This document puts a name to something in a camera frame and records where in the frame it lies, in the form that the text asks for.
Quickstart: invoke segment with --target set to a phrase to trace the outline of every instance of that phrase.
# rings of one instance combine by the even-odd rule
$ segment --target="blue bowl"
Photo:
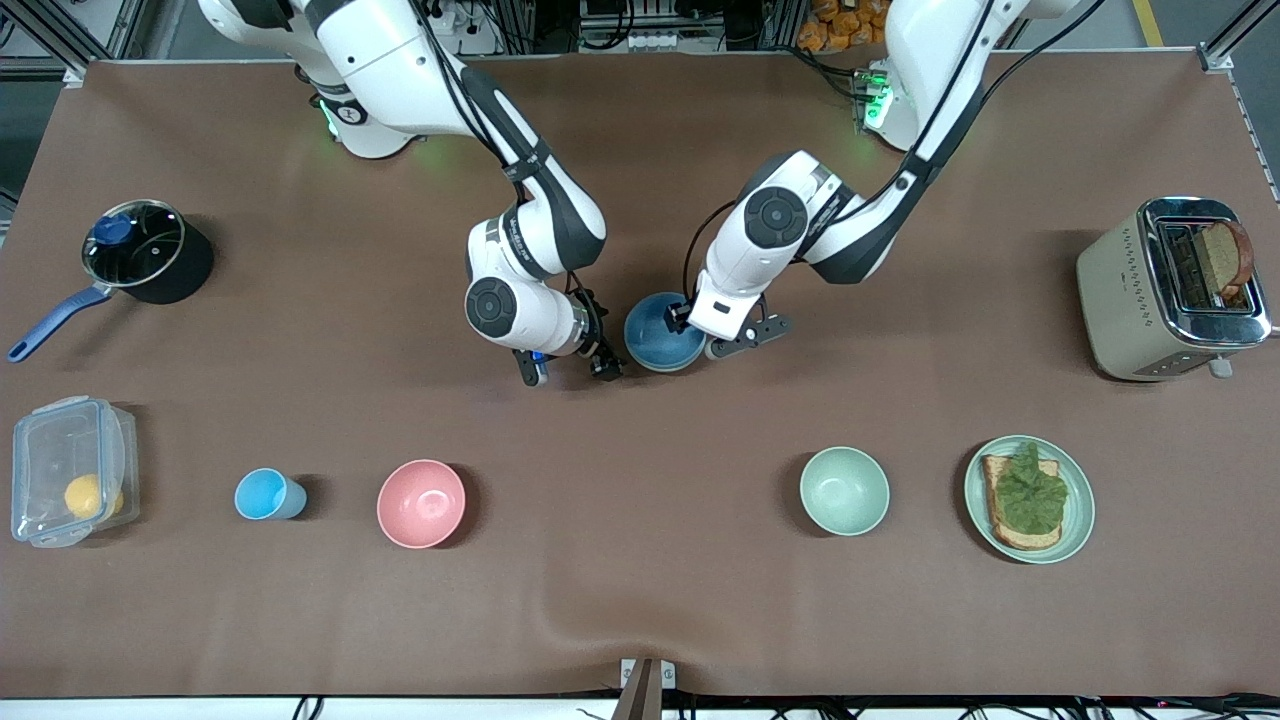
[[[627,313],[622,337],[636,363],[655,373],[675,373],[698,359],[707,345],[707,333],[698,328],[673,333],[664,319],[668,306],[684,301],[678,292],[658,292]]]

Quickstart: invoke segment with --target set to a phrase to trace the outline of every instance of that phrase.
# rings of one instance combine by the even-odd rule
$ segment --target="container lid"
[[[68,397],[13,430],[14,539],[37,547],[79,541],[119,510],[124,436],[110,404]]]
[[[84,270],[113,287],[132,287],[160,274],[178,256],[186,224],[159,200],[133,200],[106,211],[81,247]]]

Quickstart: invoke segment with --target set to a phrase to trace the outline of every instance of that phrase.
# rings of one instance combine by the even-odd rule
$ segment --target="saucepan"
[[[22,363],[76,313],[123,290],[136,300],[168,305],[200,290],[214,268],[214,249],[170,205],[132,200],[108,210],[84,237],[81,264],[92,284],[59,302],[9,350]]]

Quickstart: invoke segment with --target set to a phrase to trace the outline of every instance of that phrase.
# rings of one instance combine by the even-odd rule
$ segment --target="bread in toaster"
[[[1211,292],[1231,300],[1253,277],[1253,245],[1240,223],[1213,223],[1196,233],[1196,256]]]

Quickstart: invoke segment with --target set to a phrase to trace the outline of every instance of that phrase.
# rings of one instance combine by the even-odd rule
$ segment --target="green bowl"
[[[828,447],[804,466],[800,502],[828,533],[860,536],[888,512],[888,478],[861,450]]]
[[[987,509],[987,479],[982,475],[983,455],[1014,455],[1023,445],[1034,442],[1039,456],[1044,460],[1057,460],[1057,474],[1066,483],[1066,507],[1062,509],[1062,539],[1044,550],[1018,550],[996,539],[992,532],[991,512]],[[1093,532],[1093,489],[1089,487],[1084,470],[1061,447],[1032,436],[1006,436],[982,446],[969,469],[964,474],[964,502],[969,507],[969,518],[982,537],[992,547],[1014,560],[1032,565],[1061,562],[1079,552]]]

